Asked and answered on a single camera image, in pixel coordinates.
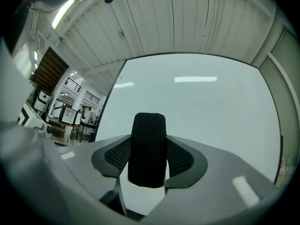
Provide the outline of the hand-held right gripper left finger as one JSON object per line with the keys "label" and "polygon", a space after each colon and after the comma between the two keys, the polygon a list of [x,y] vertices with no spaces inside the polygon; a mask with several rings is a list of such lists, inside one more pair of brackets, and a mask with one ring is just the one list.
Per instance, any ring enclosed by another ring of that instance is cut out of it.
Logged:
{"label": "hand-held right gripper left finger", "polygon": [[0,124],[0,166],[16,198],[9,218],[22,225],[129,225],[92,196],[54,143],[15,122]]}

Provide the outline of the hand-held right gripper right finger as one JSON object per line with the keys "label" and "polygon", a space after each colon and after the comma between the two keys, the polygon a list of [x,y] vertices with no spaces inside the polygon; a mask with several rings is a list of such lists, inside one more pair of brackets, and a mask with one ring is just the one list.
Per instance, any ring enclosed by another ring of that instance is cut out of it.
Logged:
{"label": "hand-held right gripper right finger", "polygon": [[[141,220],[142,225],[255,225],[278,200],[280,190],[239,156],[189,139],[172,140],[200,151],[208,168],[194,185],[169,189],[162,202]],[[234,179],[244,177],[259,201],[249,206],[244,187]]]}

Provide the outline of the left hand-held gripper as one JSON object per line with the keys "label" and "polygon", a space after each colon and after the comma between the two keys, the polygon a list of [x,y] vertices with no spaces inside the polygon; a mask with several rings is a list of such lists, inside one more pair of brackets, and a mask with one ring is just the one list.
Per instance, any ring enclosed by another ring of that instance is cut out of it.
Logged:
{"label": "left hand-held gripper", "polygon": [[44,122],[34,109],[26,102],[19,113],[17,123],[26,128],[32,128],[42,134],[43,137],[51,139],[52,127]]}

